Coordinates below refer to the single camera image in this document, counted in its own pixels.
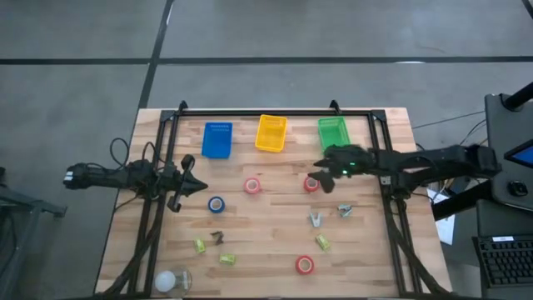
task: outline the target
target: red tape roll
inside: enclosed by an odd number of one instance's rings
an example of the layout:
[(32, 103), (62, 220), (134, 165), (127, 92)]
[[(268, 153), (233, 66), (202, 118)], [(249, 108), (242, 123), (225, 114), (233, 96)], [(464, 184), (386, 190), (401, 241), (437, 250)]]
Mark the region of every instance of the red tape roll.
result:
[(303, 182), (303, 188), (306, 189), (309, 193), (315, 192), (320, 187), (318, 180), (311, 177), (306, 177), (306, 180)]
[(300, 256), (296, 260), (296, 270), (301, 275), (311, 274), (314, 268), (315, 268), (315, 262), (313, 262), (313, 260), (307, 255)]
[(259, 191), (261, 191), (261, 184), (259, 184), (259, 179), (248, 178), (244, 182), (244, 190), (247, 193), (259, 193)]

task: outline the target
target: wooden tabletop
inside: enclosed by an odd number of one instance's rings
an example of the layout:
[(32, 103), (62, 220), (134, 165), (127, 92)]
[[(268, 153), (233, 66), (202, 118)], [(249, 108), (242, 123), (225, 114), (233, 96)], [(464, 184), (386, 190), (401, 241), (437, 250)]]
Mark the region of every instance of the wooden tabletop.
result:
[[(400, 152), (415, 151), (407, 110), (384, 109), (393, 148)], [(155, 142), (160, 111), (139, 111), (130, 160), (141, 157), (145, 143)], [(395, 296), (377, 178), (367, 175), (344, 178), (337, 181), (330, 194), (322, 190), (308, 193), (303, 189), (306, 174), (316, 170), (312, 164), (321, 158), (317, 119), (289, 117), (285, 148), (273, 153), (254, 146), (259, 117), (180, 117), (174, 162), (179, 165), (185, 154), (194, 155), (192, 173), (209, 188), (183, 197), (179, 213), (165, 211), (156, 274), (187, 267), (192, 274), (189, 297)], [(351, 143), (371, 147), (367, 120), (345, 119)], [(211, 160), (201, 155), (204, 126), (209, 121), (233, 123), (232, 155), (227, 160)], [(243, 183), (249, 177), (259, 178), (262, 192), (250, 195), (243, 191)], [(207, 210), (207, 201), (214, 196), (224, 199), (223, 213)], [(120, 192), (117, 205), (132, 197), (132, 192)], [(437, 281), (451, 290), (427, 198), (413, 196), (407, 203), (416, 254)], [(354, 207), (350, 217), (339, 216), (339, 204)], [(97, 282), (98, 292), (109, 287), (133, 255), (141, 211), (139, 200), (115, 213)], [(310, 212), (322, 214), (321, 227), (311, 225)], [(219, 230), (224, 232), (224, 243), (216, 246), (210, 233)], [(326, 252), (315, 242), (319, 233), (331, 243)], [(196, 254), (193, 247), (196, 238), (205, 242), (205, 253)], [(220, 264), (222, 253), (235, 254), (235, 265)], [(314, 260), (313, 274), (302, 276), (296, 272), (295, 261), (301, 255)], [(405, 258), (402, 261), (409, 282)], [(143, 274), (139, 282), (142, 286)], [(153, 296), (161, 296), (155, 288)]]

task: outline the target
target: gray floor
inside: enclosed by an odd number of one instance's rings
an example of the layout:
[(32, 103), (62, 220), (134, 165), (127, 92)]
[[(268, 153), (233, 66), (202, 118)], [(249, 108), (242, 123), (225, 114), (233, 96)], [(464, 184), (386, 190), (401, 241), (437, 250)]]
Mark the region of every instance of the gray floor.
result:
[[(164, 0), (0, 0), (0, 58), (149, 58)], [(176, 0), (162, 57), (533, 55), (520, 0)], [(131, 137), (147, 66), (0, 65), (0, 165), (11, 188), (68, 205), (43, 216), (23, 269), (23, 298), (92, 293), (116, 191), (68, 191), (65, 168), (112, 166)], [(159, 66), (150, 108), (407, 107), (418, 143), (458, 143), (487, 93), (513, 93), (532, 63)], [(480, 130), (469, 142), (485, 137)], [(457, 218), (444, 246), (454, 289), (479, 295), (470, 236)]]

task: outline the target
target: keyboard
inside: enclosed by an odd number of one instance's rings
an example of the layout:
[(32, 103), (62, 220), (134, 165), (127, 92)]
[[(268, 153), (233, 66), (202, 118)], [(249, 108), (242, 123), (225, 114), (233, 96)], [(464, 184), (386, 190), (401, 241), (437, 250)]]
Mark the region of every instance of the keyboard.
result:
[(473, 240), (481, 271), (491, 288), (533, 286), (533, 235)]

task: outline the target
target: yellow bin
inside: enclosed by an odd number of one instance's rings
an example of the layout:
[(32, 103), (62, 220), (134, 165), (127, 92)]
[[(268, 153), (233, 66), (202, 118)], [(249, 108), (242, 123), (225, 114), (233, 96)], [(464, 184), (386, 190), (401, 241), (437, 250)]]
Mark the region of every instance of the yellow bin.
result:
[(256, 147), (270, 152), (281, 152), (285, 145), (286, 117), (261, 115), (256, 136)]

